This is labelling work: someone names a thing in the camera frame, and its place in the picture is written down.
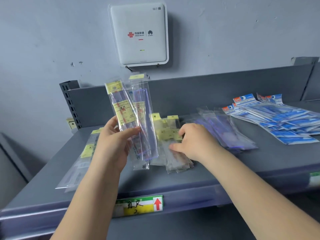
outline right hand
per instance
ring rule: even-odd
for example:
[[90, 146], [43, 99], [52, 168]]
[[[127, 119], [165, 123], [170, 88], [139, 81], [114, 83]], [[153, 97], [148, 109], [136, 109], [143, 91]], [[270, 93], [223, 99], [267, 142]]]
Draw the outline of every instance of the right hand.
[[206, 158], [212, 157], [217, 150], [223, 150], [219, 142], [210, 132], [200, 124], [184, 124], [179, 135], [184, 135], [182, 143], [173, 143], [170, 149], [184, 153], [188, 158], [203, 163]]

